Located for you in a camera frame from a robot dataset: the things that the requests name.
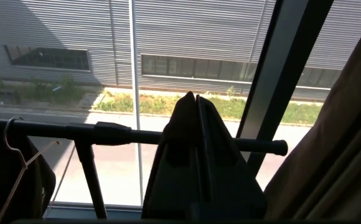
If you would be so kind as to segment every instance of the hanger hook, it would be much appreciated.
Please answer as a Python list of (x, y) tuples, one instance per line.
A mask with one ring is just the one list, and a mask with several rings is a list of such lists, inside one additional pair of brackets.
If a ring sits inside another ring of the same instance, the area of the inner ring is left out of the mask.
[(13, 123), (13, 121), (17, 120), (17, 119), (21, 119), (21, 120), (24, 120), (22, 117), (20, 116), (14, 116), (12, 117), (11, 119), (9, 119), (9, 121), (6, 123), (5, 125), (5, 129), (4, 129), (4, 143), (5, 143), (5, 146), (11, 150), (11, 151), (14, 151), (16, 153), (18, 153), (18, 155), (20, 156), (20, 160), (21, 160), (21, 166), (23, 168), (27, 168), (27, 164), (26, 164), (26, 160), (24, 159), (24, 156), (23, 154), (21, 153), (21, 151), (19, 149), (16, 149), (16, 148), (13, 148), (9, 145), (9, 143), (7, 142), (7, 131), (9, 130), (9, 127), (10, 125)]

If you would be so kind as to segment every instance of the black clothes rail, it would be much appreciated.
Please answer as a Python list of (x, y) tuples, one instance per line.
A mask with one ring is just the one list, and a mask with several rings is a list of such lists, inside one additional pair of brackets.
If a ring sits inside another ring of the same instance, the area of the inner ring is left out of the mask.
[[(7, 122), (8, 120), (0, 119), (0, 129), (4, 129)], [(106, 122), (97, 122), (96, 124), (65, 124), (15, 120), (11, 124), (10, 129), (26, 136), (64, 138), (75, 141), (75, 147), (83, 166), (97, 218), (107, 218), (107, 213), (91, 145), (119, 146), (132, 142), (158, 144), (161, 137), (161, 132), (132, 130), (127, 126)], [(273, 153), (285, 156), (288, 150), (287, 143), (283, 140), (267, 142), (234, 139), (234, 141), (240, 151)]]

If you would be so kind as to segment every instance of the white vertical pole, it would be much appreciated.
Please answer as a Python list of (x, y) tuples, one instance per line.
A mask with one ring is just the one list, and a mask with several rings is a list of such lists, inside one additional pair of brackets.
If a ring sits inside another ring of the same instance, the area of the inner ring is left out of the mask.
[[(131, 38), (131, 64), (132, 64), (132, 90), (133, 90), (133, 112), (136, 117), (136, 129), (141, 129), (140, 112), (139, 112), (139, 84), (138, 84), (138, 46), (136, 44), (136, 18), (135, 18), (135, 0), (128, 0), (129, 4), (129, 30)], [(139, 172), (139, 193), (141, 205), (143, 205), (143, 168), (142, 152), (140, 143), (136, 143), (135, 155), (138, 158)]]

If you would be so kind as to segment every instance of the curtain fold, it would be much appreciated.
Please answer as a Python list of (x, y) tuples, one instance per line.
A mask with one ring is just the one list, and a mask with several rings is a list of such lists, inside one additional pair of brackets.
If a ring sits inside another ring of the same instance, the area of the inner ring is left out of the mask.
[(361, 39), (265, 195), (266, 219), (361, 218)]

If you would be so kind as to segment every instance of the curb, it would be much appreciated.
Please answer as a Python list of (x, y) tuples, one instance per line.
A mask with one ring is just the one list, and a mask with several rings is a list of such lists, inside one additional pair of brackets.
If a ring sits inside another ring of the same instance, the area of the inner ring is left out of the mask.
[[(25, 110), (44, 110), (44, 111), (57, 111), (57, 112), (74, 112), (74, 113), (101, 113), (101, 114), (120, 114), (120, 115), (134, 115), (132, 112), (115, 112), (115, 111), (101, 111), (101, 110), (82, 110), (82, 109), (69, 109), (69, 108), (44, 108), (35, 106), (18, 106), (18, 105), (0, 105), (0, 108), (13, 108), (13, 109), (25, 109)], [(141, 113), (141, 116), (157, 117), (157, 118), (170, 118), (170, 115), (166, 114), (147, 114)], [(240, 122), (237, 119), (222, 119), (226, 122)], [(313, 124), (297, 124), (297, 123), (280, 123), (283, 126), (297, 126), (310, 128)]]

